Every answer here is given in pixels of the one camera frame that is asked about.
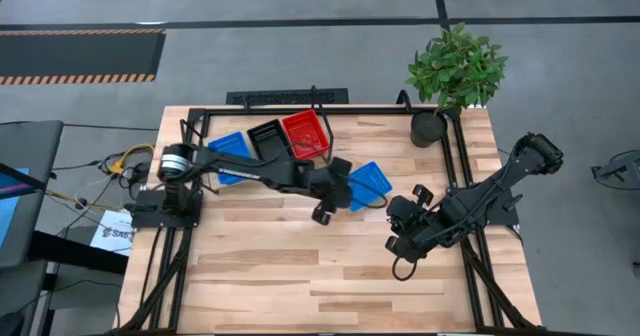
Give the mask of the black desk beam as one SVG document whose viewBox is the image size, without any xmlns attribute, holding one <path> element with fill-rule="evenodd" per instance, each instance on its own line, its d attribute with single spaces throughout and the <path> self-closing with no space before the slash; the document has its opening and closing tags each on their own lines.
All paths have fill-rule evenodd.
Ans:
<svg viewBox="0 0 640 336">
<path fill-rule="evenodd" d="M 34 231 L 28 260 L 45 260 L 123 275 L 128 257 L 40 231 Z"/>
</svg>

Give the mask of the blue plastic basket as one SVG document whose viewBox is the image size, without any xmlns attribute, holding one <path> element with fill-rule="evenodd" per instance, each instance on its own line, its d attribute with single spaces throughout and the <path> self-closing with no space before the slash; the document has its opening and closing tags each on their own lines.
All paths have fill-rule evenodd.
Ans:
<svg viewBox="0 0 640 336">
<path fill-rule="evenodd" d="M 378 201 L 384 201 L 392 185 L 378 164 L 371 161 L 352 171 L 348 177 L 352 190 L 349 210 L 357 212 L 366 207 L 373 207 Z"/>
<path fill-rule="evenodd" d="M 252 154 L 241 132 L 235 132 L 208 143 L 212 151 L 226 152 L 251 158 Z M 233 185 L 244 181 L 244 178 L 227 174 L 219 174 L 218 181 L 223 185 Z"/>
</svg>

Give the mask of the black mat hazard-striped edges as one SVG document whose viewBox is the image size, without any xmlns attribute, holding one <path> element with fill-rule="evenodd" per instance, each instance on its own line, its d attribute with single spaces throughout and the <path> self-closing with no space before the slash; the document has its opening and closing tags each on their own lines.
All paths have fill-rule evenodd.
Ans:
<svg viewBox="0 0 640 336">
<path fill-rule="evenodd" d="M 0 85 L 152 82 L 163 29 L 0 32 Z"/>
</svg>

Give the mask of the black slim bar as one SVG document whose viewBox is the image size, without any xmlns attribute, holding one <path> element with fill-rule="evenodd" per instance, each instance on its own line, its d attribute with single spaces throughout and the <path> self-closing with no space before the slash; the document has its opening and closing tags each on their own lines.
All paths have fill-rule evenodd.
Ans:
<svg viewBox="0 0 640 336">
<path fill-rule="evenodd" d="M 45 182 L 30 176 L 28 173 L 23 173 L 20 170 L 7 166 L 3 163 L 0 163 L 0 173 L 16 180 L 19 183 L 29 185 L 35 189 L 41 191 L 46 190 Z"/>
</svg>

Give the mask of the black aluminium table frame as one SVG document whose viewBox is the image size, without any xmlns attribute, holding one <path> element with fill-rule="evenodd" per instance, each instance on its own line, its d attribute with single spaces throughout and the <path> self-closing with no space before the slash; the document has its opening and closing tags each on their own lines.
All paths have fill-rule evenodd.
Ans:
<svg viewBox="0 0 640 336">
<path fill-rule="evenodd" d="M 328 116 L 333 154 L 354 168 L 375 161 L 392 184 L 390 197 L 424 184 L 435 200 L 449 187 L 442 147 L 409 141 L 411 115 L 399 105 L 335 106 Z M 473 178 L 501 167 L 484 109 L 461 117 Z M 318 201 L 284 195 L 258 182 L 210 180 L 193 231 L 178 334 L 374 333 L 474 331 L 459 247 L 436 248 L 406 282 L 391 275 L 394 256 L 384 209 L 339 211 L 329 226 L 311 220 Z M 488 226 L 496 281 L 519 311 L 541 324 L 523 247 L 504 227 Z M 157 231 L 137 232 L 119 299 L 122 326 L 142 295 Z"/>
</svg>

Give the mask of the black perforated panel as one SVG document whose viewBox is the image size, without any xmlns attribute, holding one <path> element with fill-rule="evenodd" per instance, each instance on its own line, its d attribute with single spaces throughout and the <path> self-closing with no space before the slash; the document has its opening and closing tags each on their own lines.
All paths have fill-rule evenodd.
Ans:
<svg viewBox="0 0 640 336">
<path fill-rule="evenodd" d="M 349 104 L 347 88 L 318 88 L 315 94 L 310 89 L 234 91 L 226 94 L 227 105 L 291 105 L 310 104 L 312 101 L 322 104 Z"/>
</svg>

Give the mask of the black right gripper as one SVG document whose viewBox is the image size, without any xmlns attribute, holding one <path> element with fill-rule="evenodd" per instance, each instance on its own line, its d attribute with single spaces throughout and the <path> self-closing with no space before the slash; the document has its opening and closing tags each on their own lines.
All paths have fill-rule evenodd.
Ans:
<svg viewBox="0 0 640 336">
<path fill-rule="evenodd" d="M 432 209 L 422 207 L 429 206 L 434 198 L 422 184 L 414 186 L 413 195 L 416 202 L 395 196 L 386 209 L 393 235 L 387 239 L 385 248 L 409 263 L 425 258 L 437 246 L 451 247 L 451 241 L 447 239 L 450 231 L 443 223 L 440 211 L 442 201 Z"/>
</svg>

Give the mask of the green potted plant black pot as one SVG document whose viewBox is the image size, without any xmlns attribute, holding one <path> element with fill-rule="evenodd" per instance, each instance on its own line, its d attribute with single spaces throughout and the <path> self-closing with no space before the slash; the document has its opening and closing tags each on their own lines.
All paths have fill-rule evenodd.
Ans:
<svg viewBox="0 0 640 336">
<path fill-rule="evenodd" d="M 426 148 L 447 133 L 447 112 L 460 114 L 474 106 L 485 107 L 506 77 L 509 57 L 487 36 L 475 36 L 460 23 L 443 29 L 408 64 L 407 85 L 421 102 L 434 102 L 433 110 L 416 113 L 410 123 L 410 140 Z"/>
</svg>

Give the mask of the red plastic basket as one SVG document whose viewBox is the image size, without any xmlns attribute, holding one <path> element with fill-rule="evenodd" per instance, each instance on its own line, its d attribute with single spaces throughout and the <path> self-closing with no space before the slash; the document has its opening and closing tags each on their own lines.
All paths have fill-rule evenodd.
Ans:
<svg viewBox="0 0 640 336">
<path fill-rule="evenodd" d="M 281 119 L 296 159 L 312 159 L 329 149 L 329 140 L 314 110 Z"/>
</svg>

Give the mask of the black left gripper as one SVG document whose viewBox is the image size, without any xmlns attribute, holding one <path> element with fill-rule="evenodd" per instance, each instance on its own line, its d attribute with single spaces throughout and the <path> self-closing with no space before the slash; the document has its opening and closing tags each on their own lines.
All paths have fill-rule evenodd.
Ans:
<svg viewBox="0 0 640 336">
<path fill-rule="evenodd" d="M 340 157 L 333 157 L 328 165 L 320 168 L 316 168 L 310 160 L 298 162 L 299 194 L 326 203 L 319 203 L 314 208 L 311 215 L 313 221 L 327 226 L 333 208 L 345 209 L 350 206 L 352 190 L 348 185 L 348 176 L 351 169 L 352 163 Z"/>
</svg>

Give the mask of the black plastic basket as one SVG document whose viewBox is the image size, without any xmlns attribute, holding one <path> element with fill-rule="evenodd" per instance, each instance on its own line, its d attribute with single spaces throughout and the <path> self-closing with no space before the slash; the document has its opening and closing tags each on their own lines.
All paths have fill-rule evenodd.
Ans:
<svg viewBox="0 0 640 336">
<path fill-rule="evenodd" d="M 294 158 L 291 144 L 278 119 L 248 129 L 247 136 L 257 157 L 263 161 Z"/>
</svg>

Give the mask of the white printed paper sheet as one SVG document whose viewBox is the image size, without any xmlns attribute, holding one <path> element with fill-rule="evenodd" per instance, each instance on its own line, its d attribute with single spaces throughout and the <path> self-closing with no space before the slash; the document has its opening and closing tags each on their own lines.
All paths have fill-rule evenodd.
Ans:
<svg viewBox="0 0 640 336">
<path fill-rule="evenodd" d="M 106 211 L 92 237 L 90 246 L 128 257 L 134 230 L 132 217 L 126 210 Z"/>
</svg>

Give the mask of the blue flat sheet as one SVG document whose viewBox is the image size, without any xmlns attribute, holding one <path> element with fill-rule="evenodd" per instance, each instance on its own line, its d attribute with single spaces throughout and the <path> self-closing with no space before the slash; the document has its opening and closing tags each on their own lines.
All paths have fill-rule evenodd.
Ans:
<svg viewBox="0 0 640 336">
<path fill-rule="evenodd" d="M 4 243 L 19 198 L 34 191 L 34 187 L 0 172 L 0 247 Z"/>
</svg>

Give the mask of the grey desk top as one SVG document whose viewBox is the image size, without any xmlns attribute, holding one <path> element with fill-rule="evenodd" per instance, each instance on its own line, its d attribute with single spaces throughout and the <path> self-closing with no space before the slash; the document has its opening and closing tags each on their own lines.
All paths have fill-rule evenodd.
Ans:
<svg viewBox="0 0 640 336">
<path fill-rule="evenodd" d="M 27 168 L 29 176 L 47 184 L 62 129 L 61 121 L 0 125 L 0 163 L 15 169 Z M 25 261 L 43 198 L 43 191 L 16 198 L 9 222 L 0 212 L 0 268 Z"/>
</svg>

